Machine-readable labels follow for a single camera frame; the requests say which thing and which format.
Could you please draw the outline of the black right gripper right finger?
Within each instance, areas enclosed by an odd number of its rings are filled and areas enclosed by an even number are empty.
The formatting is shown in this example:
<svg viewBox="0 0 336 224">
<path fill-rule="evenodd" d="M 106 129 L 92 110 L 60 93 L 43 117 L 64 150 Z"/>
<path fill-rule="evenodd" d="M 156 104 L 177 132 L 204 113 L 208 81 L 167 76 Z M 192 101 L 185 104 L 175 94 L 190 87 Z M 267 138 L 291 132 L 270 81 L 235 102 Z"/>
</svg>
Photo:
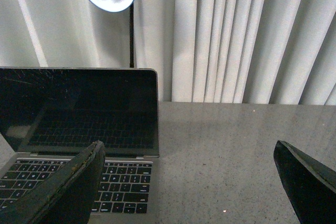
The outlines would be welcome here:
<svg viewBox="0 0 336 224">
<path fill-rule="evenodd" d="M 335 171 L 285 141 L 274 161 L 299 222 L 335 223 Z"/>
</svg>

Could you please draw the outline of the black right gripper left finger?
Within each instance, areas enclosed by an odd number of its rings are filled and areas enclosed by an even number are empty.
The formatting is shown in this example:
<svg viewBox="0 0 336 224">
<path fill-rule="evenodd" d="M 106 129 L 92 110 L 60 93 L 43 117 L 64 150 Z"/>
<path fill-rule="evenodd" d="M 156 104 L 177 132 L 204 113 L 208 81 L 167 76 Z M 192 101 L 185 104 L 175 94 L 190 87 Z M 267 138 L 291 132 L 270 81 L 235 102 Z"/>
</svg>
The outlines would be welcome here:
<svg viewBox="0 0 336 224">
<path fill-rule="evenodd" d="M 88 223 L 104 162 L 104 144 L 95 141 L 1 210 L 1 223 Z"/>
</svg>

